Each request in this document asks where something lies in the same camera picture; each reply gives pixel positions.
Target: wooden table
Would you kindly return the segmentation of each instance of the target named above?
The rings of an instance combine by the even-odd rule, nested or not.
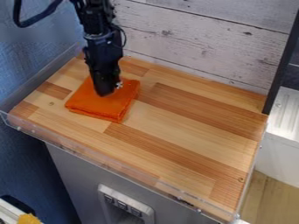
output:
[[[42,127],[35,135],[46,141],[230,220],[265,128],[265,96],[129,57],[121,67],[123,77],[141,81],[122,124],[64,107],[89,75],[80,57],[10,114]]]

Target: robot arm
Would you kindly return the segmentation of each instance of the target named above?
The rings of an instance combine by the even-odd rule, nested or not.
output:
[[[43,12],[21,22],[19,18],[22,0],[15,0],[14,22],[21,28],[33,25],[55,12],[61,2],[62,0],[55,0]],[[94,81],[94,89],[100,96],[112,94],[116,88],[122,87],[118,61],[123,56],[122,48],[126,42],[122,28],[112,23],[115,17],[114,8],[108,0],[70,0],[70,2],[74,5],[84,28],[87,46],[83,51]]]

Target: folded towel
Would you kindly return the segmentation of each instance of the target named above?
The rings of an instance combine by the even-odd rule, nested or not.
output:
[[[100,97],[96,94],[93,80],[89,76],[66,102],[66,107],[74,113],[120,123],[140,86],[138,80],[122,79],[122,82],[122,88]]]

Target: floor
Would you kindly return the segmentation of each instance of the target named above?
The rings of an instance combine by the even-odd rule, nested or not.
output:
[[[250,224],[299,224],[299,188],[255,171],[241,219]]]

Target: whitewashed wood wall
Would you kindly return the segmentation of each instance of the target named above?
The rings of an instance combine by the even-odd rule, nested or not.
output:
[[[266,94],[299,0],[113,0],[126,54]]]

